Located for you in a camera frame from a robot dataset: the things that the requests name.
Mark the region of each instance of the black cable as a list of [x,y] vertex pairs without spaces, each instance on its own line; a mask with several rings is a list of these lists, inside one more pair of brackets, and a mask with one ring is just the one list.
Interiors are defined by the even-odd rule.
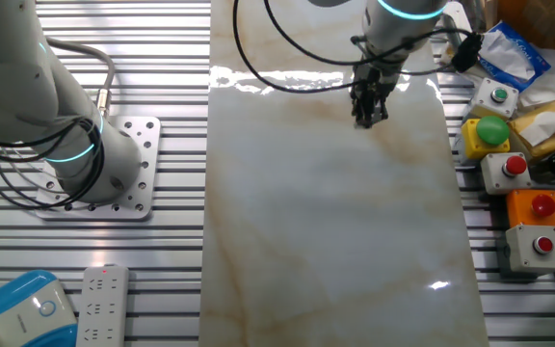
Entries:
[[104,86],[102,87],[102,89],[111,89],[111,86],[113,86],[113,79],[115,79],[115,63],[113,63],[113,59],[111,59],[108,54],[102,52],[99,49],[95,49],[83,44],[63,42],[60,40],[55,40],[53,38],[46,38],[46,42],[48,42],[48,44],[52,47],[72,52],[88,54],[106,63],[106,65],[108,66],[108,73],[106,74],[106,80],[104,81]]
[[234,5],[232,8],[232,30],[234,32],[235,43],[237,44],[237,50],[239,51],[239,55],[243,60],[243,63],[248,67],[250,72],[262,83],[266,84],[269,87],[274,88],[277,91],[286,92],[286,93],[322,93],[322,92],[329,92],[329,91],[337,91],[341,89],[351,88],[352,86],[356,85],[358,82],[352,82],[347,84],[342,84],[339,86],[332,86],[332,87],[325,87],[320,89],[313,89],[313,90],[295,90],[291,88],[286,88],[280,85],[277,85],[268,79],[264,78],[260,75],[260,73],[251,65],[250,60],[246,56],[246,53],[243,50],[243,46],[241,44],[241,38],[239,37],[239,26],[237,24],[237,14],[239,10],[239,0],[234,0]]
[[25,157],[25,158],[11,158],[8,156],[3,156],[0,155],[0,160],[2,161],[6,161],[9,163],[31,163],[31,162],[35,162],[37,160],[43,159],[45,157],[47,157],[48,155],[50,155],[52,152],[54,152],[57,147],[66,139],[67,134],[70,133],[70,131],[74,128],[74,126],[76,124],[78,124],[79,122],[81,122],[80,119],[75,120],[71,125],[68,125],[65,129],[63,134],[60,136],[60,138],[53,144],[53,146],[51,146],[49,149],[47,149],[45,152],[35,155],[33,157]]
[[[465,34],[467,36],[472,36],[474,35],[474,33],[468,32],[464,29],[459,29],[459,28],[442,28],[442,29],[437,29],[434,30],[432,32],[423,34],[419,37],[416,37],[414,39],[408,40],[398,46],[396,46],[395,48],[392,48],[386,52],[384,52],[381,55],[378,56],[374,56],[368,59],[364,59],[364,60],[360,60],[360,61],[352,61],[352,62],[348,62],[348,61],[336,61],[336,60],[332,60],[332,59],[328,59],[328,58],[324,58],[321,57],[317,54],[314,54],[310,51],[308,51],[307,49],[303,48],[300,44],[296,43],[292,38],[290,38],[288,36],[288,34],[286,34],[286,32],[284,32],[284,30],[281,28],[281,26],[279,25],[278,21],[276,20],[276,17],[273,14],[273,11],[271,10],[271,5],[269,4],[269,0],[264,0],[265,3],[265,9],[267,10],[267,14],[269,15],[269,18],[271,19],[271,22],[273,23],[274,27],[276,27],[277,31],[281,34],[281,36],[287,40],[291,45],[293,45],[295,48],[297,48],[300,52],[302,52],[303,54],[305,54],[306,56],[313,58],[319,62],[322,63],[326,63],[326,64],[330,64],[330,65],[335,65],[335,66],[343,66],[343,67],[356,67],[356,66],[360,66],[360,65],[365,65],[365,64],[369,64],[369,63],[373,63],[373,62],[385,62],[384,58],[390,56],[391,54],[400,51],[402,49],[405,48],[409,48],[412,47],[413,45],[415,45],[416,43],[418,43],[421,40],[427,39],[435,34],[450,34],[450,33],[459,33],[459,34]],[[402,73],[406,72],[407,74],[414,74],[415,72],[407,72],[407,71],[402,71]]]
[[45,137],[41,140],[37,140],[34,142],[29,142],[29,143],[22,143],[22,144],[8,144],[8,143],[1,143],[0,142],[0,147],[8,147],[8,148],[23,148],[23,147],[34,147],[34,146],[39,146],[39,145],[43,145],[47,142],[53,141],[61,136],[64,136],[67,132],[69,132],[75,125],[76,123],[78,123],[79,120],[71,123],[69,126],[65,127],[64,129],[54,133],[53,135],[50,135],[48,137]]
[[10,198],[8,195],[6,195],[3,190],[0,188],[0,195],[2,198],[4,198],[5,200],[7,200],[8,202],[24,208],[24,209],[50,209],[50,208],[54,208],[54,207],[61,207],[61,206],[65,206],[68,205],[70,203],[74,203],[76,201],[78,201],[79,199],[81,199],[83,196],[85,196],[85,194],[87,194],[87,192],[89,192],[91,190],[91,188],[93,187],[93,185],[95,184],[95,182],[99,179],[102,170],[104,168],[104,148],[102,145],[102,141],[101,141],[101,137],[99,134],[99,131],[93,126],[93,122],[90,120],[84,120],[81,122],[81,127],[83,127],[83,129],[85,129],[86,131],[88,131],[88,135],[90,137],[90,139],[92,140],[92,143],[94,144],[93,146],[93,152],[96,154],[94,156],[93,159],[93,163],[92,163],[92,170],[90,171],[90,173],[88,174],[85,182],[83,182],[82,186],[83,188],[80,189],[77,193],[69,196],[67,199],[56,202],[56,203],[52,203],[52,204],[48,204],[48,203],[44,203],[38,200],[35,200],[31,197],[28,197],[27,195],[23,194],[19,189],[17,189],[16,187],[14,187],[10,181],[6,178],[4,172],[2,171],[2,168],[0,166],[0,174],[2,176],[2,178],[4,179],[4,181],[6,182],[6,184],[8,184],[8,186],[15,191],[17,194],[19,194],[22,198],[29,200],[33,203],[35,203],[36,205],[28,205],[28,204],[24,204],[21,202],[18,202],[12,198]]
[[441,67],[429,69],[429,70],[426,70],[426,71],[400,71],[400,73],[408,75],[408,76],[426,76],[426,75],[429,75],[429,74],[432,74],[432,73],[443,72],[443,71],[451,68],[452,66],[453,66],[453,63],[449,63],[449,64],[443,65]]

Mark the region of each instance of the cable bundle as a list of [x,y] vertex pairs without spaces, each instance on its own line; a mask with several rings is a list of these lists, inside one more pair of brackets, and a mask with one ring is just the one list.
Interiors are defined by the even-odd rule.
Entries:
[[[105,62],[108,66],[108,74],[106,77],[106,80],[104,82],[104,86],[102,87],[102,89],[104,90],[109,90],[111,88],[111,85],[113,83],[113,79],[115,76],[115,65],[113,63],[113,61],[111,60],[111,58],[106,55],[105,53],[88,47],[88,46],[84,46],[81,44],[76,44],[76,43],[72,43],[72,42],[62,42],[59,40],[55,40],[52,38],[47,38],[46,39],[48,44],[51,45],[52,47],[56,47],[56,48],[60,48],[60,49],[65,49],[65,50],[70,50],[70,51],[75,51],[75,52],[79,52],[79,53],[84,53],[84,54],[89,54],[89,55],[93,55],[95,56],[97,59]],[[41,140],[37,140],[34,142],[30,142],[30,143],[21,143],[21,144],[8,144],[8,143],[1,143],[0,142],[0,175],[2,177],[2,179],[4,180],[4,182],[6,183],[6,185],[8,186],[8,188],[14,192],[16,192],[20,197],[24,198],[25,200],[27,200],[29,203],[23,203],[23,202],[19,202],[18,200],[15,200],[13,198],[11,198],[10,196],[8,196],[4,190],[2,189],[2,187],[0,187],[0,195],[2,198],[4,198],[5,200],[7,200],[8,202],[10,202],[13,205],[16,205],[18,207],[24,208],[24,209],[30,209],[30,210],[36,210],[36,209],[51,209],[51,208],[55,208],[55,207],[62,207],[62,206],[69,206],[72,203],[79,201],[83,196],[85,196],[85,194],[87,194],[87,192],[89,192],[91,190],[91,188],[93,187],[93,185],[95,184],[95,182],[99,179],[101,173],[102,173],[102,169],[104,167],[104,146],[102,144],[102,140],[101,140],[101,129],[98,130],[98,128],[95,126],[95,123],[85,117],[81,117],[81,116],[75,116],[75,117],[64,117],[62,120],[59,120],[60,122],[63,123],[63,125],[65,126],[62,130],[56,132],[53,135],[50,135],[48,137],[45,137]],[[52,125],[57,125],[58,122],[55,121],[53,122]],[[50,155],[51,153],[53,153],[57,147],[64,141],[64,139],[66,138],[66,136],[72,131],[72,129],[74,129],[76,126],[80,126],[87,134],[87,136],[90,139],[90,142],[92,143],[92,158],[90,160],[88,160],[87,164],[81,168],[78,173],[69,175],[69,176],[55,176],[52,175],[50,173],[44,172],[43,170],[35,167],[32,165],[33,162],[39,161],[40,159],[44,159],[46,158],[48,155]],[[47,149],[46,151],[34,155],[34,156],[30,156],[30,157],[24,157],[23,155],[21,155],[18,152],[19,148],[23,148],[23,147],[35,147],[35,146],[39,146],[39,145],[44,145],[47,144],[49,142],[53,142],[53,145]],[[10,151],[13,151],[16,154],[16,157],[14,156],[10,156]],[[82,188],[77,191],[76,193],[68,196],[66,199],[63,199],[61,201],[58,201],[56,203],[46,203],[46,202],[42,202],[42,201],[38,201],[32,197],[27,196],[26,194],[24,194],[23,192],[20,191],[20,189],[18,189],[17,187],[14,187],[14,185],[10,182],[10,180],[6,177],[6,174],[4,173],[4,169],[2,168],[2,162],[8,163],[11,165],[12,169],[15,170],[21,177],[23,177],[27,182],[29,182],[30,184],[36,186],[38,189],[42,189],[54,194],[66,194],[66,192],[58,192],[58,191],[54,191],[48,187],[44,188],[41,187],[39,184],[37,184],[36,182],[34,182],[33,180],[31,180],[27,175],[25,175],[16,164],[20,164],[20,163],[24,163],[24,164],[28,164],[29,166],[31,166],[33,169],[43,173],[43,174],[48,174],[51,175],[54,179],[60,180],[60,181],[65,181],[65,180],[70,180],[70,179],[74,179],[76,178],[79,174],[81,174],[82,172],[85,171],[85,169],[91,165],[91,169],[89,171],[89,174],[87,175],[87,178],[85,179],[85,181],[82,183]]]

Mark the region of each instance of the power strip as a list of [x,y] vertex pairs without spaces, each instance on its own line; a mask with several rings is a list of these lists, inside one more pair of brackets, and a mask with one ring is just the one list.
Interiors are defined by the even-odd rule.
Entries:
[[128,276],[122,266],[85,270],[76,347],[123,346]]

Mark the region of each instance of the blue device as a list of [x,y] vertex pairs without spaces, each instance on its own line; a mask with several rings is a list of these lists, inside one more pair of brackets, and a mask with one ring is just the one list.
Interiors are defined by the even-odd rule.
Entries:
[[53,274],[32,271],[0,288],[0,346],[74,347],[77,328]]

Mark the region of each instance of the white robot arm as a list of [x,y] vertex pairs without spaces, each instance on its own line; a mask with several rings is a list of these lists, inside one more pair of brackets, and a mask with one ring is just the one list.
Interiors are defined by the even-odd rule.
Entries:
[[[95,171],[92,157],[101,150],[104,161],[99,177],[79,200],[113,200],[136,179],[141,167],[139,149],[101,117],[52,52],[42,33],[35,1],[0,1],[0,143],[35,142],[79,118],[99,128],[103,146],[98,148],[87,129],[75,126],[45,159],[59,177],[73,177],[61,181],[72,196],[87,188]],[[56,141],[34,146],[34,150],[45,153]]]
[[[349,0],[308,0],[320,7],[341,5]],[[363,35],[357,44],[363,58],[378,56],[411,39],[434,30],[447,0],[367,0],[363,14]],[[353,115],[357,125],[368,128],[388,117],[384,102],[393,91],[400,70],[409,54],[425,41],[399,50],[382,61],[355,67],[355,82],[351,90]]]

